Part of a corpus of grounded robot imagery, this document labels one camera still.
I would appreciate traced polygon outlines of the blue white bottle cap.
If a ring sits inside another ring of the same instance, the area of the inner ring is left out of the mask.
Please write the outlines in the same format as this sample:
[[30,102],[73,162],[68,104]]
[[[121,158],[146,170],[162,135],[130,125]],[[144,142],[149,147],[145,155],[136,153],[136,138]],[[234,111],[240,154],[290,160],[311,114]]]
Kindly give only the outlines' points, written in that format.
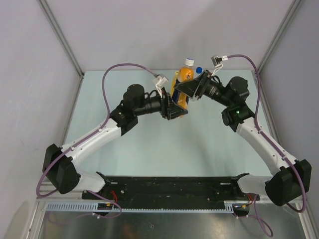
[[184,64],[187,67],[193,67],[194,66],[194,59],[186,58]]

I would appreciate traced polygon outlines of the orange Pocari Sweat bottle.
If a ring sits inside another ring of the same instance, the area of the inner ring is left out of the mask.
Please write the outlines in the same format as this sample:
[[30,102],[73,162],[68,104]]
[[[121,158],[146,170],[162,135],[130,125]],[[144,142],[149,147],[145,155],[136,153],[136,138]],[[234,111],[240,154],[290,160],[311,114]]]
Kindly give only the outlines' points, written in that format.
[[183,107],[184,109],[188,108],[188,96],[180,90],[183,90],[185,82],[191,81],[194,78],[194,59],[186,58],[184,65],[175,73],[173,82],[171,85],[171,97],[172,100]]

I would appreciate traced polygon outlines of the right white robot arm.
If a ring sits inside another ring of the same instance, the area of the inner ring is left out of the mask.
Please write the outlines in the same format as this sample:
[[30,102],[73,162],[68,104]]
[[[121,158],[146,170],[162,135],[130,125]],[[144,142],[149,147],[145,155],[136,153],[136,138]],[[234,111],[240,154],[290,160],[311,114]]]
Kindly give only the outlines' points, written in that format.
[[247,80],[236,76],[223,86],[206,70],[193,80],[175,84],[174,88],[189,98],[207,96],[224,105],[223,123],[245,139],[268,167],[270,178],[244,174],[231,185],[230,195],[234,199],[241,200],[248,193],[254,193],[265,195],[275,205],[283,206],[299,196],[306,196],[312,172],[310,163],[305,159],[297,160],[259,125],[257,116],[246,104],[249,96]]

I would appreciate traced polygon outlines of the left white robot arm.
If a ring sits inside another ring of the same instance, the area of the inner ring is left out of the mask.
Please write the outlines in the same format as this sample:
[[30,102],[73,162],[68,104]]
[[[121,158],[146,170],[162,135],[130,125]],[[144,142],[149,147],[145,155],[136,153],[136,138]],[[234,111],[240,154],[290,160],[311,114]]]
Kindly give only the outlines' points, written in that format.
[[138,116],[160,113],[166,120],[174,120],[188,113],[162,89],[153,97],[142,85],[133,84],[123,94],[120,104],[95,129],[63,146],[50,145],[45,152],[42,171],[60,194],[72,190],[92,191],[99,199],[109,196],[110,186],[100,173],[85,173],[79,165],[91,153],[106,143],[123,136],[138,124]]

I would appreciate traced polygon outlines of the yellow juice bottle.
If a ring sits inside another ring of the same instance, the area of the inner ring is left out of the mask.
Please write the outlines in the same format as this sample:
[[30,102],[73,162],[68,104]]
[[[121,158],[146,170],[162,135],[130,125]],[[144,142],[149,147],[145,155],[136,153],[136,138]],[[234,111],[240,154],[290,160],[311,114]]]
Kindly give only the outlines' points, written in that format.
[[174,93],[175,84],[179,83],[178,75],[179,75],[179,71],[175,71],[175,74],[174,74],[172,82],[171,82],[171,88],[170,88],[170,94],[171,95],[173,95],[173,93]]

